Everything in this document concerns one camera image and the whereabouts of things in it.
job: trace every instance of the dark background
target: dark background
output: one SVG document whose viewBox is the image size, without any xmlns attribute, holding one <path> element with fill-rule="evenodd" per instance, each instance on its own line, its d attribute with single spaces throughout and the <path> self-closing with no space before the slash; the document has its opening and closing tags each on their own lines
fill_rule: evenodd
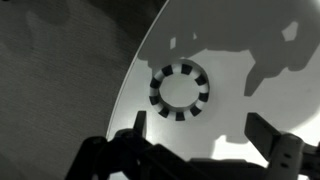
<svg viewBox="0 0 320 180">
<path fill-rule="evenodd" d="M 105 136 L 153 0 L 0 1 L 0 179 L 63 179 Z"/>
</svg>

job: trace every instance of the white surface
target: white surface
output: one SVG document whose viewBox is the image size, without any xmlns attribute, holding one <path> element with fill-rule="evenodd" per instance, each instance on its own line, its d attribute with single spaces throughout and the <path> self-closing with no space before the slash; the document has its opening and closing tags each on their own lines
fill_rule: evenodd
<svg viewBox="0 0 320 180">
<path fill-rule="evenodd" d="M 266 166 L 243 133 L 247 113 L 257 112 L 277 129 L 317 145 L 318 9 L 309 1 L 259 3 L 170 1 L 131 65 L 107 137 L 132 127 L 137 111 L 147 110 L 147 139 L 186 160 L 237 158 Z M 149 84 L 155 72 L 181 58 L 206 71 L 210 98 L 197 117 L 174 122 L 151 106 Z M 245 89 L 258 81 L 262 82 L 253 95 L 244 96 Z"/>
</svg>

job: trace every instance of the circular hole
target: circular hole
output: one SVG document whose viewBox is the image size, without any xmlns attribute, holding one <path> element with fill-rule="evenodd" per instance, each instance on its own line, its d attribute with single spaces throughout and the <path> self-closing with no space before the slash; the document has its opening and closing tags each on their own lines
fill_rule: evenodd
<svg viewBox="0 0 320 180">
<path fill-rule="evenodd" d="M 199 87 L 193 78 L 175 74 L 166 77 L 159 89 L 162 99 L 173 107 L 188 107 L 199 96 Z"/>
<path fill-rule="evenodd" d="M 291 155 L 288 154 L 288 153 L 285 153 L 285 154 L 284 154 L 284 157 L 286 157 L 286 158 L 291 158 Z"/>
<path fill-rule="evenodd" d="M 281 163 L 280 165 L 281 165 L 281 167 L 283 167 L 283 168 L 288 168 L 288 167 L 289 167 L 288 164 L 286 164 L 286 163 Z"/>
</svg>

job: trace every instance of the black mechanical arm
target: black mechanical arm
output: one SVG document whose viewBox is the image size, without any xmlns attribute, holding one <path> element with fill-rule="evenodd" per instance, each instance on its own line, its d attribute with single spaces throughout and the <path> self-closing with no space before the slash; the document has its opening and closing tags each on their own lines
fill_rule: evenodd
<svg viewBox="0 0 320 180">
<path fill-rule="evenodd" d="M 320 144 L 314 147 L 290 133 L 280 133 L 256 113 L 249 113 L 245 135 L 269 162 L 267 168 L 244 160 L 191 159 L 185 162 L 144 137 L 146 112 L 137 114 L 133 129 L 123 129 L 107 142 L 85 140 L 66 180 L 108 179 L 123 172 L 131 180 L 296 180 L 299 174 L 320 180 Z"/>
</svg>

